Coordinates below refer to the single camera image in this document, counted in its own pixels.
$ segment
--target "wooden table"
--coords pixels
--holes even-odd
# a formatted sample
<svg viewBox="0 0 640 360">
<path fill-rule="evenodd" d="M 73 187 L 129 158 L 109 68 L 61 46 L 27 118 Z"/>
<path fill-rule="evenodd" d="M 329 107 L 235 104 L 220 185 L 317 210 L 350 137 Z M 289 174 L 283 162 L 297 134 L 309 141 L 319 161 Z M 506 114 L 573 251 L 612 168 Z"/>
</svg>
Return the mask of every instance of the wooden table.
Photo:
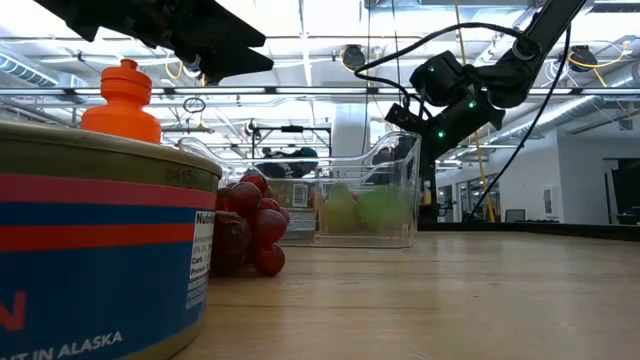
<svg viewBox="0 0 640 360">
<path fill-rule="evenodd" d="M 276 278 L 212 281 L 175 359 L 640 359 L 640 243 L 425 233 L 285 253 Z"/>
</svg>

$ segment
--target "grape bunch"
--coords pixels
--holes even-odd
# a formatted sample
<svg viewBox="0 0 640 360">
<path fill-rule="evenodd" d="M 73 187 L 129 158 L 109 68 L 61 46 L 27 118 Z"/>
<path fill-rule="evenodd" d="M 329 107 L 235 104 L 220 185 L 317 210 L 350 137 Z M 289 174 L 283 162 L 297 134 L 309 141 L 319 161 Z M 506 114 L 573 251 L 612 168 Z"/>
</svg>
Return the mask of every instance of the grape bunch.
<svg viewBox="0 0 640 360">
<path fill-rule="evenodd" d="M 278 241 L 289 224 L 289 213 L 271 198 L 267 179 L 258 172 L 218 189 L 211 270 L 232 276 L 251 263 L 263 276 L 276 276 L 284 267 Z"/>
</svg>

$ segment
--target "green fruit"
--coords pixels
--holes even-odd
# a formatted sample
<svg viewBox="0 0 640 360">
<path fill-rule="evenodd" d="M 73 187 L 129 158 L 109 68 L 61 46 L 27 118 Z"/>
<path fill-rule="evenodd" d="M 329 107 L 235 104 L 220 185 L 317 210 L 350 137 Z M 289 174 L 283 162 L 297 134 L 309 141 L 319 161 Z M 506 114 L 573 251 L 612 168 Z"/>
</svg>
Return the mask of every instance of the green fruit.
<svg viewBox="0 0 640 360">
<path fill-rule="evenodd" d="M 366 188 L 358 195 L 358 213 L 364 225 L 375 231 L 400 230 L 410 224 L 415 201 L 392 186 Z"/>
<path fill-rule="evenodd" d="M 336 183 L 320 209 L 320 227 L 329 234 L 348 234 L 360 228 L 358 206 L 344 183 Z"/>
</svg>

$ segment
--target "red stripe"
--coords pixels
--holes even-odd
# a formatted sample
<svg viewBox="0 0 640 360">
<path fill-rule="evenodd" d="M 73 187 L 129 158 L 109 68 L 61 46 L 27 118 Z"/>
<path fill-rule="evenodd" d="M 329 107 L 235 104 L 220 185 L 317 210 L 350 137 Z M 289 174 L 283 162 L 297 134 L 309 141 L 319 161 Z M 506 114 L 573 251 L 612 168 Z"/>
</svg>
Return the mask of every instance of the red stripe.
<svg viewBox="0 0 640 360">
<path fill-rule="evenodd" d="M 0 252 L 86 249 L 193 241 L 193 224 L 0 226 Z"/>
<path fill-rule="evenodd" d="M 207 191 L 109 180 L 0 175 L 0 202 L 149 205 L 214 209 Z"/>
</svg>

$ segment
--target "orange water bottle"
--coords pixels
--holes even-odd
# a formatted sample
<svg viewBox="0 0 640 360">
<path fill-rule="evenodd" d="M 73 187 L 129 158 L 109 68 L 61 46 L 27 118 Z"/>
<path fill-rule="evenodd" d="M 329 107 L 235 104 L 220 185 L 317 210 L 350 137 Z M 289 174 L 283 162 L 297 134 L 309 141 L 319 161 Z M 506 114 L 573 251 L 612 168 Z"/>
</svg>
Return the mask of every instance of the orange water bottle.
<svg viewBox="0 0 640 360">
<path fill-rule="evenodd" d="M 142 111 L 151 100 L 151 79 L 137 71 L 137 66 L 133 60 L 122 59 L 120 67 L 104 69 L 100 93 L 107 104 L 82 115 L 83 129 L 160 144 L 160 123 Z"/>
</svg>

